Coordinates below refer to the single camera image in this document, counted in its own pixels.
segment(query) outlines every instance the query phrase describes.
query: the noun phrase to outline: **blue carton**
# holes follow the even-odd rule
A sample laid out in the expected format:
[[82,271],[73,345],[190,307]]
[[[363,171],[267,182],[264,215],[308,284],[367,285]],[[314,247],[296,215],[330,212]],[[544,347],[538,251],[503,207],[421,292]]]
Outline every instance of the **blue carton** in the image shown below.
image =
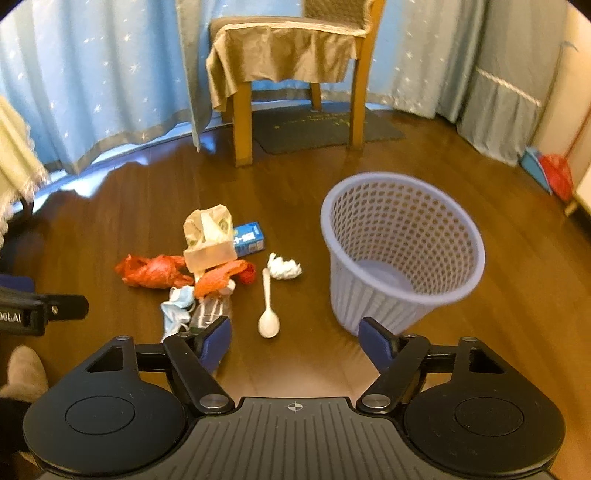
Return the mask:
[[234,229],[234,248],[238,257],[265,249],[265,237],[258,222],[247,223]]

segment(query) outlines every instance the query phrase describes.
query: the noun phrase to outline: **doormat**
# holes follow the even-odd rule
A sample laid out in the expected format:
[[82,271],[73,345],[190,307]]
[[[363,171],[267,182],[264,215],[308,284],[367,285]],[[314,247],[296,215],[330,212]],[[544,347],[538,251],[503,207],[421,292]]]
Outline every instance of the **doormat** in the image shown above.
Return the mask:
[[[252,135],[272,155],[349,142],[349,103],[327,103],[323,110],[297,105],[252,113]],[[365,141],[400,140],[404,134],[386,118],[365,109]]]

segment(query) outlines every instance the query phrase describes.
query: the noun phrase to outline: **wall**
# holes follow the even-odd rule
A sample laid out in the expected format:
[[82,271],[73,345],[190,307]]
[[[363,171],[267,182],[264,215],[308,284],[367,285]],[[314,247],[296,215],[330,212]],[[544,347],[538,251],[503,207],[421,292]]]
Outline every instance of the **wall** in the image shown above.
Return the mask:
[[[569,4],[565,47],[554,90],[533,144],[543,153],[564,154],[591,105],[591,22]],[[574,183],[591,163],[591,127],[587,127],[569,159]]]

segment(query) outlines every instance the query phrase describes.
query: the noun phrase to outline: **plastic spoon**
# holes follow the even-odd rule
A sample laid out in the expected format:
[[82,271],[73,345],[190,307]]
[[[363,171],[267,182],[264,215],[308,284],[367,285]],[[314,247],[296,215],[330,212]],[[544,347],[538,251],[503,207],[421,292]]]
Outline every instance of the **plastic spoon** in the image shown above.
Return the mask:
[[265,311],[259,318],[259,333],[264,338],[271,338],[279,333],[279,317],[271,310],[271,274],[268,268],[262,271],[262,284],[265,290]]

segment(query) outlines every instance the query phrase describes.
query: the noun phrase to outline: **gray curtain trim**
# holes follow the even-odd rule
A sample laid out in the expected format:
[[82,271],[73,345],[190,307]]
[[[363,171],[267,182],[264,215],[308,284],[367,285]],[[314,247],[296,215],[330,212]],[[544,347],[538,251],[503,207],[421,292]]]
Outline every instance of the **gray curtain trim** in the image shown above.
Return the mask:
[[515,85],[511,85],[506,80],[500,79],[499,77],[495,77],[492,73],[485,72],[484,70],[482,70],[481,68],[478,68],[478,67],[476,67],[476,71],[480,75],[482,75],[484,78],[487,78],[487,79],[501,85],[502,87],[505,87],[505,88],[511,90],[512,92],[515,92],[517,95],[523,97],[528,102],[533,103],[535,106],[537,106],[537,107],[542,106],[542,102],[540,100],[538,100],[537,98],[533,98],[531,95],[525,93],[523,90],[517,88]]
[[165,122],[154,125],[146,130],[134,132],[120,132],[110,137],[104,138],[93,145],[93,147],[82,155],[74,163],[62,163],[60,160],[45,164],[48,171],[65,170],[70,174],[78,175],[94,162],[101,154],[111,148],[121,145],[136,144],[141,145],[150,142],[158,137],[162,137],[170,132],[176,125],[191,121],[191,110],[189,108],[180,110],[169,117]]

